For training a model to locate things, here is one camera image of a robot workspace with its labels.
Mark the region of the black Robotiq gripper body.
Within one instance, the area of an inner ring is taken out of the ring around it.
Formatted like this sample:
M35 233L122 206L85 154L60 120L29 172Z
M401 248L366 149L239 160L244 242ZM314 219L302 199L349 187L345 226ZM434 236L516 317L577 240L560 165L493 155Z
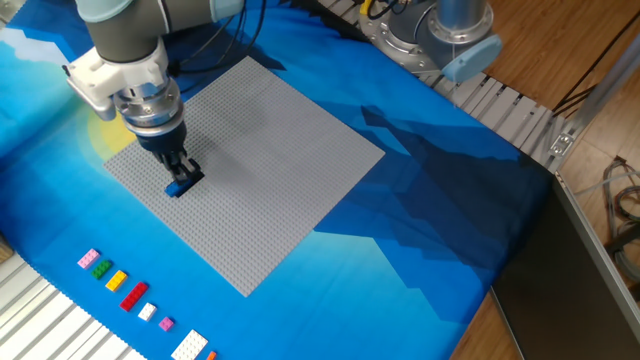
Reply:
M134 128L134 133L145 150L157 154L185 154L185 140L187 136L187 127L184 122L175 126L173 129L168 128Z

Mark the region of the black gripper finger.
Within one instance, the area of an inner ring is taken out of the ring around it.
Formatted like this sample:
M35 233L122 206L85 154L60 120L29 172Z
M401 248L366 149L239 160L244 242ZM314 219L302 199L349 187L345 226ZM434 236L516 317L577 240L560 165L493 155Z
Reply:
M178 168L178 179L194 179L202 174L198 163L192 158L189 158L186 152L179 153Z
M178 179L177 175L179 174L178 161L179 161L179 153L185 151L174 151L174 152L162 152L158 154L159 161L164 165L164 167L170 172L174 181L182 185L188 182L190 179Z

